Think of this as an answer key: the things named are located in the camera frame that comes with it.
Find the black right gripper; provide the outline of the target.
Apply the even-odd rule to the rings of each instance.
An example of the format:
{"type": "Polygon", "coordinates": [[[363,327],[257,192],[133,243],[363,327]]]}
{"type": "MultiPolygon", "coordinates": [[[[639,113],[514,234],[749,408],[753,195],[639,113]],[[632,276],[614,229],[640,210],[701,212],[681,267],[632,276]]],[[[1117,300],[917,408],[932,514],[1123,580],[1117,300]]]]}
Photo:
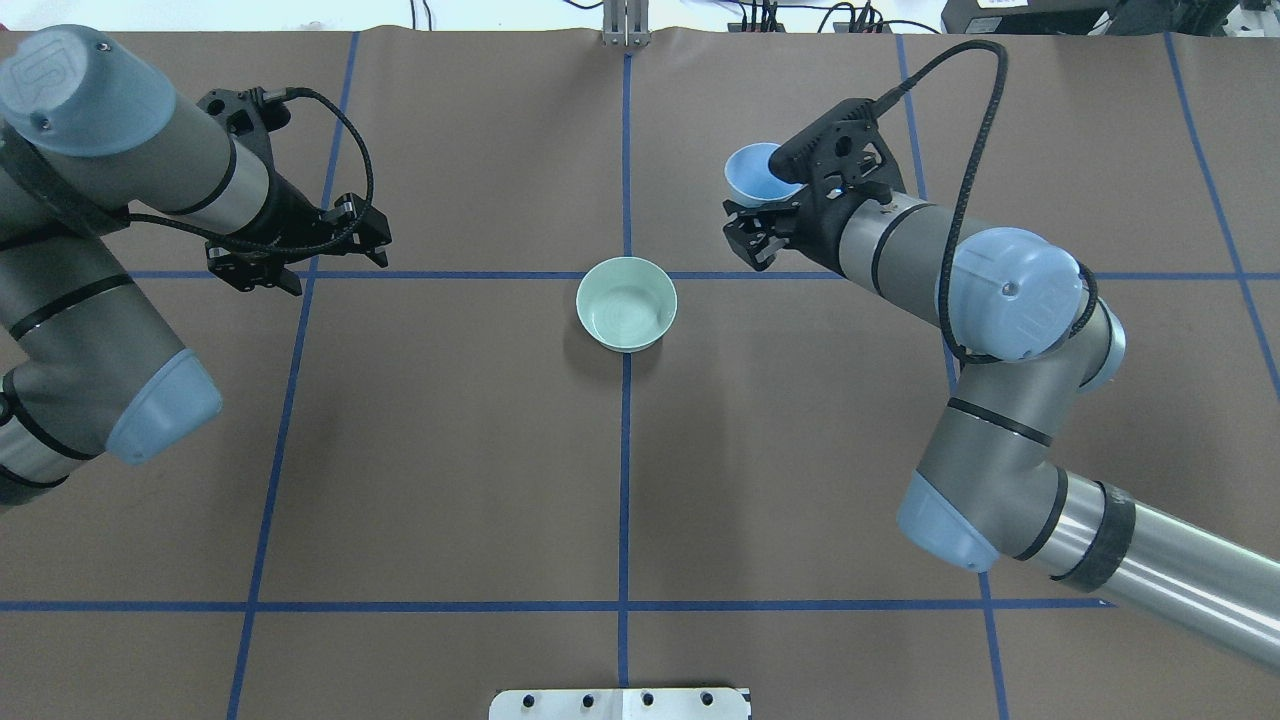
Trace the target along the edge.
{"type": "Polygon", "coordinates": [[[851,217],[851,196],[796,192],[790,199],[748,206],[732,199],[722,202],[726,241],[733,254],[755,272],[765,272],[783,249],[791,249],[837,275],[844,229],[851,217]]]}

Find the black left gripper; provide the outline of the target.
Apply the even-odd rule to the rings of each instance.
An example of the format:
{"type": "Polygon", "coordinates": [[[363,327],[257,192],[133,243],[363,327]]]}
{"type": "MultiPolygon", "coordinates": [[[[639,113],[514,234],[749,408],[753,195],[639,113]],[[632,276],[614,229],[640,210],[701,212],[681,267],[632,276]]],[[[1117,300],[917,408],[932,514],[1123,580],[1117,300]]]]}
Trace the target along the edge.
{"type": "Polygon", "coordinates": [[[287,261],[317,254],[360,255],[375,266],[390,264],[387,246],[393,242],[387,215],[357,193],[343,193],[321,213],[289,181],[270,176],[268,196],[259,214],[239,229],[239,240],[266,247],[269,256],[206,245],[207,270],[239,292],[282,290],[300,297],[303,287],[287,261]]]}

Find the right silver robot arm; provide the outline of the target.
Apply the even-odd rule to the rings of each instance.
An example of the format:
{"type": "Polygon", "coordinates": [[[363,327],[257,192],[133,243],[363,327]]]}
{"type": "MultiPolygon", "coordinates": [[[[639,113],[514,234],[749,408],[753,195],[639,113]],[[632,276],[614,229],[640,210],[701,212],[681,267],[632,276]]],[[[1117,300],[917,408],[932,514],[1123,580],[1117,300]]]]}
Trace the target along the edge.
{"type": "Polygon", "coordinates": [[[1032,562],[1277,670],[1275,560],[1050,460],[1071,406],[1115,375],[1126,342],[1069,252],[900,192],[730,199],[724,213],[730,247],[754,269],[796,250],[993,356],[963,364],[911,475],[897,524],[914,544],[968,571],[1032,562]]]}

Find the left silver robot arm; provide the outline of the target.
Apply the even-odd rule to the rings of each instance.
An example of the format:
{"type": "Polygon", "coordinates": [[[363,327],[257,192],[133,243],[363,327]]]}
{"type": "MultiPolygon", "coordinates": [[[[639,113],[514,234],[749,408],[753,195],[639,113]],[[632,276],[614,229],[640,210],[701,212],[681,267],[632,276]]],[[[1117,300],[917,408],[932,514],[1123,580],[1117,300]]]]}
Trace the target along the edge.
{"type": "Polygon", "coordinates": [[[3,60],[3,331],[26,360],[3,375],[1,497],[13,509],[109,454],[142,464],[215,418],[212,378],[105,245],[132,225],[204,241],[241,292],[301,295],[293,263],[357,254],[387,266],[387,217],[364,193],[310,202],[271,136],[307,87],[215,88],[198,101],[115,38],[63,24],[3,60]]]}

